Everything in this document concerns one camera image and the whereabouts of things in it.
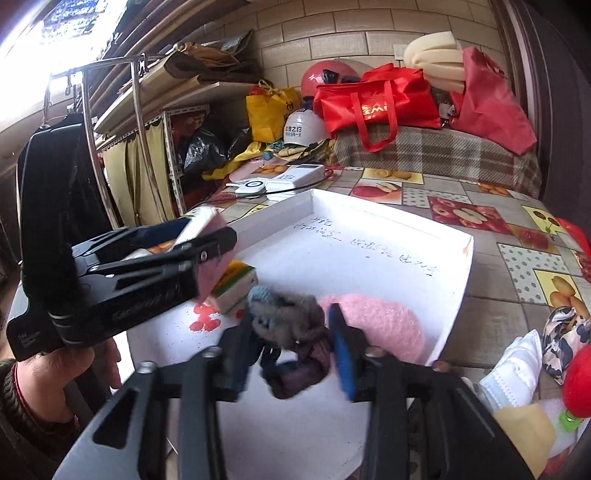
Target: pink fuzzy object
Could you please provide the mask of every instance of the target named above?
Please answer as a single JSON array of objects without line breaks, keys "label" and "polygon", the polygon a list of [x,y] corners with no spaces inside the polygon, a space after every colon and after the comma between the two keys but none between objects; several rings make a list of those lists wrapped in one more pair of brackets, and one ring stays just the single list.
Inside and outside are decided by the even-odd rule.
[{"label": "pink fuzzy object", "polygon": [[348,325],[363,330],[368,342],[380,346],[404,362],[415,362],[423,351],[425,337],[421,322],[412,310],[395,301],[347,294],[322,297],[326,311],[339,303]]}]

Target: knitted sleeve cuff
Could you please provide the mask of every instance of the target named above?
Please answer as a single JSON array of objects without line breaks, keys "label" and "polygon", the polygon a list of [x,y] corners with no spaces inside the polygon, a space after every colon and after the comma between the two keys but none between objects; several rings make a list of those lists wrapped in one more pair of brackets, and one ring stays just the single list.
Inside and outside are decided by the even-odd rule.
[{"label": "knitted sleeve cuff", "polygon": [[65,454],[79,432],[76,418],[68,423],[50,423],[36,419],[22,397],[17,381],[15,363],[4,378],[2,400],[5,413],[13,428],[46,455]]}]

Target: white face mask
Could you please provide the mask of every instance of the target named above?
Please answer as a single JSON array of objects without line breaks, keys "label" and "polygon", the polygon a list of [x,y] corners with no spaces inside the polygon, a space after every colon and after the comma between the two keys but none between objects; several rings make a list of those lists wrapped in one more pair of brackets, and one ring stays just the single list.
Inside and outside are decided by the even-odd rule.
[{"label": "white face mask", "polygon": [[542,369],[540,334],[517,337],[491,373],[480,380],[480,400],[491,411],[529,405]]}]

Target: human hand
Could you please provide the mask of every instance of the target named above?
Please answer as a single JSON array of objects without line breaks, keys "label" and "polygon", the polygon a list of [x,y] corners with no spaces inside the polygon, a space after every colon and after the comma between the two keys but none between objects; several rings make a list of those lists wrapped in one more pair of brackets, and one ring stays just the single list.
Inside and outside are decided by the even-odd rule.
[{"label": "human hand", "polygon": [[[121,387],[117,362],[119,349],[113,339],[105,349],[105,377],[112,388]],[[66,404],[64,387],[82,375],[95,359],[92,348],[60,348],[48,355],[31,357],[16,366],[18,389],[33,416],[41,421],[68,423],[74,417]]]}]

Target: white helmet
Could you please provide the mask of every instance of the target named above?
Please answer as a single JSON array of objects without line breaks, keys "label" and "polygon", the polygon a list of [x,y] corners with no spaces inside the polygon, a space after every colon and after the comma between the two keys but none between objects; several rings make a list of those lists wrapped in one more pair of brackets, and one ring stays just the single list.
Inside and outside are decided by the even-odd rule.
[{"label": "white helmet", "polygon": [[330,138],[323,120],[312,110],[296,110],[285,123],[283,141],[309,147]]}]

